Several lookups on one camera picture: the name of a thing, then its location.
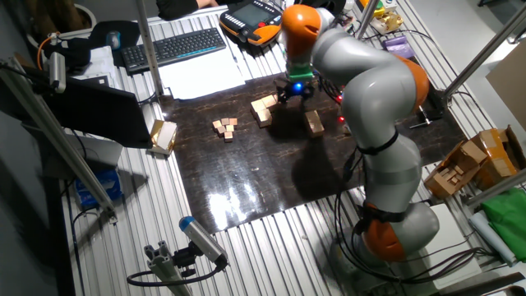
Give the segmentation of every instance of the aluminum profile table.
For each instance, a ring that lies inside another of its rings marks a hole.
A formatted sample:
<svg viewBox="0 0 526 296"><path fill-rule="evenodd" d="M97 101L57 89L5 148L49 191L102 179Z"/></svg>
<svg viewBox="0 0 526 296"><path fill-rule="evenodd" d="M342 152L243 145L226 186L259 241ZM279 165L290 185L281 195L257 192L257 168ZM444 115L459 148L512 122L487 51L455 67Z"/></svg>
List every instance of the aluminum profile table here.
<svg viewBox="0 0 526 296"><path fill-rule="evenodd" d="M151 18L150 31L154 40L157 40L199 29L219 28L219 15L223 11L225 7L214 7L170 22ZM418 30L431 36L408 1L399 0L397 12L405 20L401 29ZM89 33L89 30L84 30L63 34L62 37L87 37ZM368 28L364 37L374 33ZM437 89L445 89L458 72L432 42L420 35L407 36L431 83ZM229 39L225 40L245 80L285 71L283 48L279 44L247 53ZM373 47L381 47L376 39L366 42ZM116 67L115 70L118 74L116 87L135 93L137 100L147 99L154 93L149 72L128 76L122 67ZM462 86L460 90L470 93L466 86ZM163 118L157 102L144 104L142 109L147 126L152 126L156 118ZM494 127L479 103L467 95L454 95L450 112L466 137ZM426 166L422 179L433 168L434 164ZM70 217L80 211L73 199L62 199L76 294L170 295L166 288L143 289L130 286L126 277L148 270L144 246L165 240L175 250L188 244L186 235L178 229L178 221L183 216L191 215L178 170L178 160L174 155L155 155L145 150L125 148L118 161L118 171L124 191L123 199L115 201L118 223L106 223L98 220L95 215L82 216L74 228L78 241L78 260L69 222ZM349 193L357 201L363 199L358 189ZM476 190L467 186L445 201L464 234L472 232L467 220L472 212L463 205L460 198L475 194ZM413 202L430 198L430 192L421 183ZM348 199L343 200L344 208L349 213L348 217L344 217L344 223L354 224L357 216ZM226 272L211 279L190 284L190 289L194 295L203 296L343 294L344 280L335 279L336 271L328 260L330 243L335 236L332 222L334 203L335 197L327 197L214 234L214 238L226 249L230 266ZM470 236L468 242L472 247L486 247L476 234ZM479 257L478 263L484 270L491 267L492 261L487 257ZM205 258L197 259L197 275L208 274L213 268ZM150 275L144 280L153 281L155 278ZM371 284L362 289L382 294L381 287L372 288L374 286L375 284Z"/></svg>

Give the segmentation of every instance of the dark tabletop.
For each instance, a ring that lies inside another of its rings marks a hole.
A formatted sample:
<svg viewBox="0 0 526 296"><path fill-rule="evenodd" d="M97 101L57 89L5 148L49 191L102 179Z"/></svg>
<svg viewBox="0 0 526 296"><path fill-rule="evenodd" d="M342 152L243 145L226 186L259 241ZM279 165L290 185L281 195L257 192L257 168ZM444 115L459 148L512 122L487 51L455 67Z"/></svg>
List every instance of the dark tabletop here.
<svg viewBox="0 0 526 296"><path fill-rule="evenodd" d="M355 148L338 122L339 106L316 92L305 110L317 110L324 136L311 139L299 98L272 113L272 125L260 129L251 102L275 93L278 76L191 100L161 100L165 120L178 124L174 154L192 215L210 232L335 194L345 160ZM221 118L237 118L233 142L225 143L212 129ZM409 129L421 119L397 122L402 135L415 141L422 162L442 160L464 134L447 113L428 127ZM354 174L348 188L358 185Z"/></svg>

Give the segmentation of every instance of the keyboard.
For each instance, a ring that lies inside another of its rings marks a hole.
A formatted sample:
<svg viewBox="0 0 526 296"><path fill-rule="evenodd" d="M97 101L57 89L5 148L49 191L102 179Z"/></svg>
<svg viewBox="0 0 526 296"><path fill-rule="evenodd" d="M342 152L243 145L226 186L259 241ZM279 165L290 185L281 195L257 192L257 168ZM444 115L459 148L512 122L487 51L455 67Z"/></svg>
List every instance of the keyboard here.
<svg viewBox="0 0 526 296"><path fill-rule="evenodd" d="M155 57L159 67L213 53L226 47L216 28L198 30L154 42ZM144 45L123 49L122 58L128 75L150 70Z"/></svg>

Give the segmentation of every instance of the orange cable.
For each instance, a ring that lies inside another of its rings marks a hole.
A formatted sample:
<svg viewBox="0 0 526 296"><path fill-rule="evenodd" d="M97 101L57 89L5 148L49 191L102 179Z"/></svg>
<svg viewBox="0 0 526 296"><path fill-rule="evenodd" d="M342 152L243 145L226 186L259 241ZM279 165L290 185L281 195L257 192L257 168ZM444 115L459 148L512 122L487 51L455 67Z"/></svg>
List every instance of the orange cable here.
<svg viewBox="0 0 526 296"><path fill-rule="evenodd" d="M39 70L42 70L42 66L40 65L40 54L42 53L42 48L44 44L46 44L50 40L51 40L51 37L48 37L46 40L44 40L39 46L39 51L36 53L36 64L37 66L39 66Z"/></svg>

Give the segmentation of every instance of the blue led light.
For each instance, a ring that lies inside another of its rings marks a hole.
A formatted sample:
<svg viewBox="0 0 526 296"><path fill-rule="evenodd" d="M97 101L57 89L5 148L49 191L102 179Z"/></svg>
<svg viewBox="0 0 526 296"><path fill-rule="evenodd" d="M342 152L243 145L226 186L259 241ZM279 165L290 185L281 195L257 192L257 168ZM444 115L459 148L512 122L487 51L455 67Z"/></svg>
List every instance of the blue led light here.
<svg viewBox="0 0 526 296"><path fill-rule="evenodd" d="M294 90L297 92L302 91L302 88L303 88L303 85L299 82L294 85Z"/></svg>

